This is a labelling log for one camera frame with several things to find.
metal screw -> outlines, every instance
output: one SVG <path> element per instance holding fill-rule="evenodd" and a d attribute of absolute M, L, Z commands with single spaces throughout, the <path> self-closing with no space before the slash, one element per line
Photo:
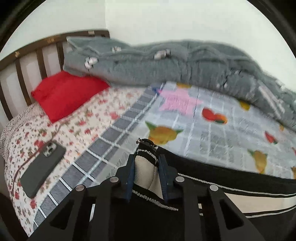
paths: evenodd
<path fill-rule="evenodd" d="M 216 185 L 211 185 L 210 189 L 214 192 L 218 191 L 218 187 Z"/>
<path fill-rule="evenodd" d="M 176 181 L 179 183 L 184 182 L 184 180 L 185 180 L 184 177 L 181 177 L 181 176 L 176 177 Z"/>
<path fill-rule="evenodd" d="M 76 191 L 80 192 L 84 189 L 84 186 L 83 185 L 78 185 L 75 187 Z"/>
<path fill-rule="evenodd" d="M 116 183 L 116 182 L 118 182 L 118 177 L 111 177 L 110 178 L 110 182 L 112 182 L 112 183 Z"/>

phone case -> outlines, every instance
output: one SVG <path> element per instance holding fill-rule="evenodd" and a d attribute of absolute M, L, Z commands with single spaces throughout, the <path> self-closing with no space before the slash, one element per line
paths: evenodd
<path fill-rule="evenodd" d="M 34 198 L 55 166 L 64 157 L 66 148 L 49 142 L 22 175 L 20 182 L 29 198 Z"/>

red pillow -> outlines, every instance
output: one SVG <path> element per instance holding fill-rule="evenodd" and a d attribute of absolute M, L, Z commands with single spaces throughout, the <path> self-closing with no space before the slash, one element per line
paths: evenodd
<path fill-rule="evenodd" d="M 61 71 L 41 81 L 31 92 L 52 123 L 68 116 L 109 85 L 96 77 L 77 77 Z"/>

gray blanket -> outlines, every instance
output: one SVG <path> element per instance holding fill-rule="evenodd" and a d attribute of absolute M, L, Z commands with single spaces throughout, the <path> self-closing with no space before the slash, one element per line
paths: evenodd
<path fill-rule="evenodd" d="M 296 130 L 296 94 L 266 75 L 246 53 L 224 44 L 179 41 L 130 46 L 114 39 L 69 37 L 64 70 L 111 85 L 175 81 L 247 101 Z"/>

wooden headboard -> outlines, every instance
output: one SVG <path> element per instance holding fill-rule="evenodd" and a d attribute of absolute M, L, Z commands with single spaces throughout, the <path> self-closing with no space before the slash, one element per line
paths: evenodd
<path fill-rule="evenodd" d="M 59 65 L 62 70 L 63 64 L 64 64 L 64 48 L 63 48 L 63 42 L 66 42 L 66 38 L 68 36 L 82 36 L 82 37 L 94 37 L 94 36 L 102 36 L 109 38 L 109 31 L 107 30 L 86 30 L 86 31 L 79 31 L 79 32 L 69 32 L 64 34 L 59 34 L 55 36 L 50 36 L 41 40 L 38 40 L 36 42 L 30 43 L 15 52 L 11 53 L 10 55 L 6 56 L 4 59 L 0 61 L 0 72 L 4 70 L 6 67 L 8 67 L 10 64 L 15 64 L 16 66 L 16 72 L 17 72 L 17 78 L 20 84 L 20 88 L 22 90 L 22 94 L 24 96 L 24 99 L 26 101 L 27 106 L 32 104 L 32 101 L 30 99 L 22 69 L 20 64 L 20 59 L 32 52 L 36 52 L 37 54 L 37 60 L 38 60 L 38 66 L 41 78 L 44 79 L 47 77 L 47 72 L 44 64 L 44 57 L 43 57 L 43 51 L 42 49 L 44 47 L 47 47 L 49 45 L 55 44 L 57 48 L 58 53 L 58 59 L 59 59 Z M 6 114 L 6 117 L 8 120 L 11 120 L 13 118 L 11 111 L 8 107 L 7 101 L 5 99 L 5 95 L 3 93 L 1 80 L 0 80 L 0 101 L 2 104 L 2 107 L 4 109 L 4 112 Z"/>

